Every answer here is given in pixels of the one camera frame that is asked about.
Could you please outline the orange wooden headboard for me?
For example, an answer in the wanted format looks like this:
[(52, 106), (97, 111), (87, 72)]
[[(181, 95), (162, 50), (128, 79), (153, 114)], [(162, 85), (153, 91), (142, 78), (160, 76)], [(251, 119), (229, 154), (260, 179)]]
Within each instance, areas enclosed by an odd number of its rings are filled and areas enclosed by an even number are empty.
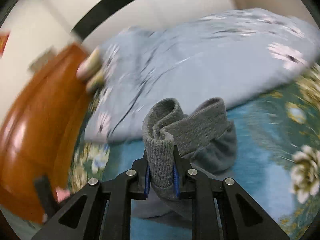
[(71, 44), (39, 70), (13, 103), (1, 127), (1, 206), (42, 222), (34, 180), (47, 175), (65, 187), (74, 146), (91, 96), (76, 71), (87, 53)]

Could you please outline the grey sweatpants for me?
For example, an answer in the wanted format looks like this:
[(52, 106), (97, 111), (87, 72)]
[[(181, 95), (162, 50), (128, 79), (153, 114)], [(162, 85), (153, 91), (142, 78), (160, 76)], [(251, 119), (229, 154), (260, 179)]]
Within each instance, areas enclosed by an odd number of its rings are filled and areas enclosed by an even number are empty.
[(187, 115), (176, 99), (164, 99), (145, 117), (142, 136), (151, 171), (151, 196), (135, 205), (133, 215), (154, 218), (174, 211), (191, 220), (191, 201), (178, 200), (174, 191), (174, 149), (210, 178), (230, 169), (236, 160), (237, 139), (224, 101), (211, 98)]

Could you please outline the white wardrobe with black stripe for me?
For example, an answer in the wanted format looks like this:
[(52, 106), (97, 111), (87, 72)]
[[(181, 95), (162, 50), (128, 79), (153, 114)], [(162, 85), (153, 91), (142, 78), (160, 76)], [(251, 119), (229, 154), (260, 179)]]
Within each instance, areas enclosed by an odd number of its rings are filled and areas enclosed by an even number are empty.
[(12, 0), (1, 20), (1, 65), (26, 68), (49, 48), (93, 47), (131, 25), (165, 28), (234, 8), (234, 0)]

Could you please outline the light blue floral duvet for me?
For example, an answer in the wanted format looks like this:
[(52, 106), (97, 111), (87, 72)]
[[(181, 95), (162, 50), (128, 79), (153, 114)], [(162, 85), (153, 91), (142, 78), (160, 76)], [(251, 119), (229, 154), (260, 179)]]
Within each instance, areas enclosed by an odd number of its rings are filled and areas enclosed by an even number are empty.
[(106, 83), (85, 139), (134, 140), (150, 108), (176, 98), (185, 114), (220, 97), (227, 108), (285, 84), (319, 57), (319, 29), (254, 8), (166, 30), (131, 27), (100, 46)]

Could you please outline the pink folded garment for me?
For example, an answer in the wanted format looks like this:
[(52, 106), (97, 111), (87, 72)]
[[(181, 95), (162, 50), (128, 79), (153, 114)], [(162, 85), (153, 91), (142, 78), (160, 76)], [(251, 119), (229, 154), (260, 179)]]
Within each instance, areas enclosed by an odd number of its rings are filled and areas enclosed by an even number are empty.
[(55, 191), (57, 196), (57, 202), (60, 206), (63, 206), (72, 196), (69, 189), (62, 189), (60, 187), (57, 187)]

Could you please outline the teal floral plush blanket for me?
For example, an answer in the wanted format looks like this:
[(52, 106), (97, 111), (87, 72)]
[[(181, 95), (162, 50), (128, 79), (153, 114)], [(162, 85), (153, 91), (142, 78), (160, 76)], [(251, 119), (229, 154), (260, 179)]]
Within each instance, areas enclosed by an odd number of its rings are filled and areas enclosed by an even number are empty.
[[(319, 63), (295, 82), (228, 111), (234, 120), (238, 154), (229, 173), (280, 225), (300, 239), (319, 211), (319, 193), (299, 191), (318, 169), (295, 168), (293, 155), (311, 147), (319, 161)], [(141, 141), (109, 146), (78, 136), (68, 188), (79, 191), (89, 178), (110, 180), (143, 155)], [(131, 239), (191, 239), (191, 224), (173, 212), (162, 217), (131, 219)]]

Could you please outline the lower yellow floral pillow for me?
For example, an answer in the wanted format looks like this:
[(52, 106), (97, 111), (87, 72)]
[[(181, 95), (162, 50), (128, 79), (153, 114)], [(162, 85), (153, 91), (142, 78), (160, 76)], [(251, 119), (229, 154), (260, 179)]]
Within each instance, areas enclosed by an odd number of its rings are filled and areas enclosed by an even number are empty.
[(97, 89), (103, 87), (104, 84), (105, 84), (105, 72), (103, 69), (101, 69), (93, 77), (91, 77), (87, 82), (86, 92), (88, 94), (93, 93)]

